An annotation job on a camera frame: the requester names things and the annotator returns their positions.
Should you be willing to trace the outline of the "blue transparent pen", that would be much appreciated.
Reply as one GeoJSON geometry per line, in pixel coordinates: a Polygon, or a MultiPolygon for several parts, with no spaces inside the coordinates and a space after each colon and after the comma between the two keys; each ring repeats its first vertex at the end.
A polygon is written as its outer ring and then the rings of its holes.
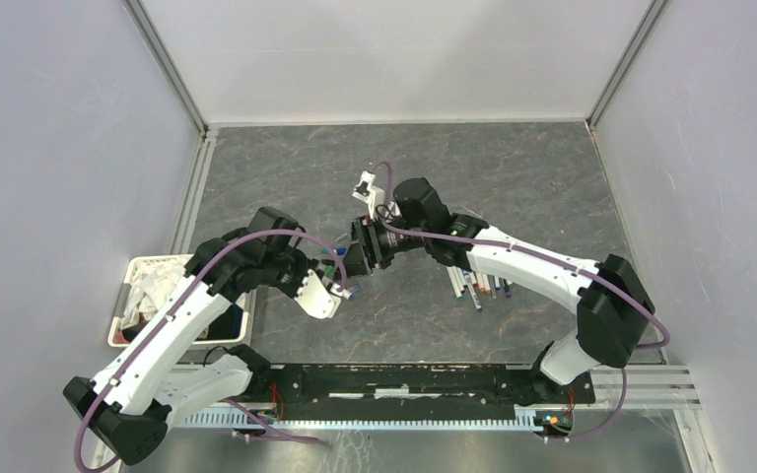
{"type": "MultiPolygon", "coordinates": [[[[469,275],[470,275],[470,273],[466,273],[466,278],[472,284],[472,281],[471,281],[469,275]]],[[[473,304],[475,306],[475,309],[478,312],[482,312],[483,311],[483,307],[482,307],[482,304],[481,304],[480,299],[478,297],[477,289],[474,288],[473,284],[472,284],[472,288],[470,288],[468,291],[469,291],[469,295],[470,295],[470,297],[472,299],[472,302],[473,302],[473,304]]]]}

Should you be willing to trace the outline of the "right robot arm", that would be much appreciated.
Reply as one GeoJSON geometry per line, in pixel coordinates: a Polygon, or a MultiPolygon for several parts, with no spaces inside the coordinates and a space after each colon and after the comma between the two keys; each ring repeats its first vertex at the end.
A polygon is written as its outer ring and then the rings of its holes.
{"type": "Polygon", "coordinates": [[[352,192],[368,213],[352,223],[344,258],[349,275],[369,275],[400,253],[422,249],[447,268],[517,284],[567,309],[575,329],[542,352],[529,377],[532,394],[543,402],[558,400],[594,368],[629,364],[654,319],[654,304],[629,260],[578,258],[509,236],[451,212],[424,177],[402,181],[390,197],[375,179],[363,172],[352,192]]]}

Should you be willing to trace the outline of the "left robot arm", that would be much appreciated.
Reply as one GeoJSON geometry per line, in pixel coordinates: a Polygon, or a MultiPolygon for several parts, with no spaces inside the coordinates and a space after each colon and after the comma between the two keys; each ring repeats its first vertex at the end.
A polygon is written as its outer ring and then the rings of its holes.
{"type": "Polygon", "coordinates": [[[83,459],[87,433],[109,447],[115,461],[133,465],[210,405],[237,395],[258,401],[268,393],[269,373],[234,352],[181,382],[168,376],[205,328],[259,287],[280,291],[314,318],[335,314],[347,297],[346,269],[335,255],[335,269],[326,276],[299,249],[302,240],[324,245],[291,216],[261,207],[247,226],[196,248],[168,300],[135,340],[94,376],[66,384],[63,395],[81,419],[73,446],[79,471],[90,469],[83,459]]]}

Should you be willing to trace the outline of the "teal capped white pen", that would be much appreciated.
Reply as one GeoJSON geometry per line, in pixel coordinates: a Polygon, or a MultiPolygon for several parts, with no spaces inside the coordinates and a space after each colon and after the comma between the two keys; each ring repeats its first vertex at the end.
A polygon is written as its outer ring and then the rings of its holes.
{"type": "Polygon", "coordinates": [[[459,301],[462,301],[464,297],[464,289],[463,289],[463,285],[457,279],[457,274],[455,272],[455,269],[452,267],[447,267],[447,273],[448,273],[448,277],[449,277],[455,297],[459,301]]]}

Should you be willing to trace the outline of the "houndstooth patterned pen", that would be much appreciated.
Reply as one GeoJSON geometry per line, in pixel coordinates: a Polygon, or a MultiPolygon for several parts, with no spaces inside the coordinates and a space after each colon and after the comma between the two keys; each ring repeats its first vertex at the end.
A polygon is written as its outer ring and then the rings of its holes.
{"type": "Polygon", "coordinates": [[[497,290],[491,276],[487,277],[487,286],[488,286],[488,292],[490,296],[492,297],[492,299],[494,300],[497,297],[497,290]]]}

